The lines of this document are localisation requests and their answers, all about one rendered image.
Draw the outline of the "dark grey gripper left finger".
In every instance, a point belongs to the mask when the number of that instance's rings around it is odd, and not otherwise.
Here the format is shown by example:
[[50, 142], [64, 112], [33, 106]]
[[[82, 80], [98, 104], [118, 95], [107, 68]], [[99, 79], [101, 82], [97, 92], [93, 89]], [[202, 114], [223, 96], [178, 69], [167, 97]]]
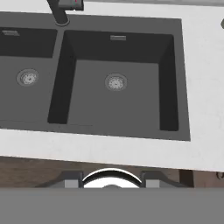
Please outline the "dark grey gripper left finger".
[[39, 188], [82, 188], [84, 186], [82, 171], [63, 171], [58, 177], [39, 184]]

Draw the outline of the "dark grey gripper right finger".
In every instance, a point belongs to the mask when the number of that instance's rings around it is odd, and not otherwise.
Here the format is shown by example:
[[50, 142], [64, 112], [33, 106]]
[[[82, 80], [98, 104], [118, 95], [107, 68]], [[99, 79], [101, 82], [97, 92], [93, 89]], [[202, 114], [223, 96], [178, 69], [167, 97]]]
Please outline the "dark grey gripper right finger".
[[174, 188], [186, 187], [179, 182], [167, 178], [161, 171], [142, 171], [141, 172], [142, 188]]

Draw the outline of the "white and black round thing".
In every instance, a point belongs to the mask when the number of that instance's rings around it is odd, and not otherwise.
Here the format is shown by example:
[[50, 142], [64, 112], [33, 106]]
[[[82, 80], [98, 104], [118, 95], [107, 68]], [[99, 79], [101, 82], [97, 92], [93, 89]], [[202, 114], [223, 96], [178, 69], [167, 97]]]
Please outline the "white and black round thing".
[[83, 180], [85, 188], [139, 188], [140, 178], [120, 168], [102, 168], [90, 172]]

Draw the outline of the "brown wooden cupboard front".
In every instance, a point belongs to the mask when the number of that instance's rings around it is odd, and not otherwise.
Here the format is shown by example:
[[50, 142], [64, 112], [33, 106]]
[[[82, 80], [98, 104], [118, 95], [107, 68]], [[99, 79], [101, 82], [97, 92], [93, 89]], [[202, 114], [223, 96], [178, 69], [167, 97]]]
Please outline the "brown wooden cupboard front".
[[187, 171], [168, 168], [0, 157], [0, 187], [34, 187], [54, 179], [63, 171], [84, 171], [87, 176], [103, 168], [123, 169], [138, 178], [141, 171], [161, 171], [174, 181], [180, 181], [187, 174]]

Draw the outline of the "dark grey double sink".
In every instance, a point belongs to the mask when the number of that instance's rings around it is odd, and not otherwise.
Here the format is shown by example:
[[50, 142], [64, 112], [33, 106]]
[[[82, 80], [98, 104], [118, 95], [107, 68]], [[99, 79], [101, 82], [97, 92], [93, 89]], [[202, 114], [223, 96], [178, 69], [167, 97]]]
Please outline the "dark grey double sink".
[[0, 129], [191, 139], [178, 18], [0, 12]]

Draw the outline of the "dark grey sink tap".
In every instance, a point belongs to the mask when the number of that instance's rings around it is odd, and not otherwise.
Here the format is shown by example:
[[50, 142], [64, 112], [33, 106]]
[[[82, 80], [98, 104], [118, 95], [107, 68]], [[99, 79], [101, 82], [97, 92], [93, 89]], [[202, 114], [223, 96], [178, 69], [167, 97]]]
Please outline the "dark grey sink tap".
[[55, 24], [66, 26], [69, 18], [66, 11], [84, 11], [84, 0], [46, 0], [52, 11]]

